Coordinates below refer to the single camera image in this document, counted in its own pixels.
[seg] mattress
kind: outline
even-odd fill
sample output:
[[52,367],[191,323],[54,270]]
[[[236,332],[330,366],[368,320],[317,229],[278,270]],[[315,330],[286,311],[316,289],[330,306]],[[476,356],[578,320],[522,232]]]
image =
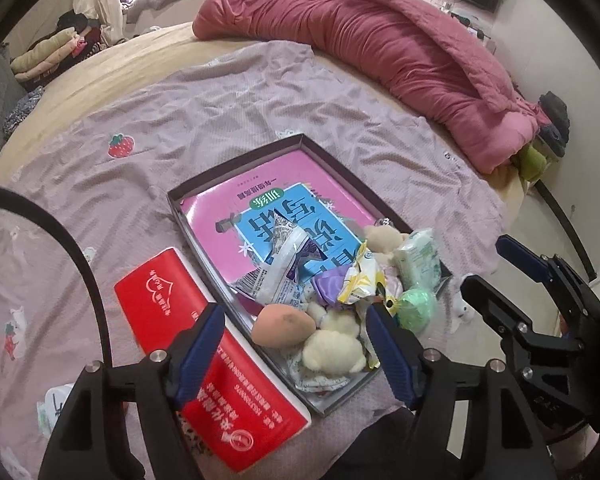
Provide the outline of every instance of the mattress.
[[[3,147],[0,152],[0,184],[6,184],[18,168],[35,157],[49,140],[91,112],[184,67],[207,63],[253,43],[256,42],[200,41],[193,36],[191,24],[183,23],[108,48],[72,67],[46,87],[38,106]],[[354,79],[379,101],[417,115],[355,69],[321,52],[316,52],[316,59],[338,77]],[[441,125],[432,123],[431,126],[453,152],[462,156]],[[506,204],[507,221],[512,222],[520,211],[526,192],[518,170],[513,166],[500,166],[483,178]]]

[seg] tissue packet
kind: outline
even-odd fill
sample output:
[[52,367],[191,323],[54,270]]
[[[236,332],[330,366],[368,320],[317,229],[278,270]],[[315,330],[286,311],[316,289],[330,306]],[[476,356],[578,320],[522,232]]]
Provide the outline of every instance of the tissue packet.
[[440,256],[432,229],[414,231],[394,250],[394,265],[398,267],[404,290],[419,286],[436,290],[442,277]]
[[298,267],[326,256],[309,234],[274,211],[272,250],[257,269],[239,278],[233,287],[259,304],[284,303],[299,308]]
[[353,304],[363,298],[375,296],[378,283],[385,287],[384,272],[380,269],[373,253],[366,248],[366,242],[363,242],[356,253],[356,260],[344,277],[338,301]]

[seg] patterned cloth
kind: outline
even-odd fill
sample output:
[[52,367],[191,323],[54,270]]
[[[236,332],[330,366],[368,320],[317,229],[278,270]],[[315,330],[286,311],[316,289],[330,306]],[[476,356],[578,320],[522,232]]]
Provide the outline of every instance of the patterned cloth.
[[2,125],[4,140],[9,140],[9,137],[11,137],[14,130],[27,118],[33,111],[33,108],[36,107],[44,92],[45,89],[42,88],[42,86],[39,86],[16,103],[15,108],[5,117],[4,124]]
[[[306,45],[254,44],[107,105],[54,138],[14,176],[14,190],[55,215],[80,247],[96,251],[91,267],[115,365],[137,362],[142,352],[113,285],[165,247],[190,254],[167,191],[273,142],[287,128],[333,153],[411,227],[433,227],[454,274],[495,269],[503,204],[424,118],[397,112],[335,76],[315,63]],[[119,134],[121,156],[113,157],[110,141]],[[444,350],[450,343],[457,290],[454,282],[443,294],[423,345]],[[21,307],[24,328],[14,319]],[[7,323],[20,333],[6,335]],[[22,342],[26,352],[16,357]],[[1,455],[16,457],[35,478],[46,446],[36,401],[51,386],[75,381],[85,362],[99,357],[93,311],[64,251],[30,222],[0,212]],[[206,480],[316,480],[364,428],[399,406],[379,373],[341,408],[314,418],[239,476],[215,456],[197,454],[196,461]],[[126,421],[131,451],[150,470],[135,406]]]

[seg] stuffed animal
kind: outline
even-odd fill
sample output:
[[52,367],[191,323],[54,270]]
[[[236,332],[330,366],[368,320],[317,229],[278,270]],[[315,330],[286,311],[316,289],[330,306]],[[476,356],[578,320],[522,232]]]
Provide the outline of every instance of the stuffed animal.
[[251,329],[251,340],[268,348],[289,348],[315,332],[310,316],[292,306],[275,303],[264,307]]
[[302,364],[314,372],[342,376],[366,365],[360,341],[333,330],[317,330],[304,342]]
[[394,249],[400,247],[409,235],[402,234],[391,225],[368,225],[363,229],[366,247],[381,267],[393,265]]
[[332,330],[351,337],[358,337],[360,334],[360,325],[356,319],[356,314],[352,310],[339,310],[336,308],[326,310],[315,301],[311,301],[306,312],[314,319],[315,325],[322,330]]

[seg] purple snack wrapper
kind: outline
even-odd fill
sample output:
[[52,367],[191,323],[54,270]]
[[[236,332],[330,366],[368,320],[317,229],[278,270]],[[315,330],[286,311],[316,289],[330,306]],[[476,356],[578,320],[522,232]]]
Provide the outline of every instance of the purple snack wrapper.
[[344,277],[348,270],[349,266],[337,266],[311,278],[318,303],[324,307],[342,308],[338,301],[338,295],[342,290],[342,283],[344,283]]

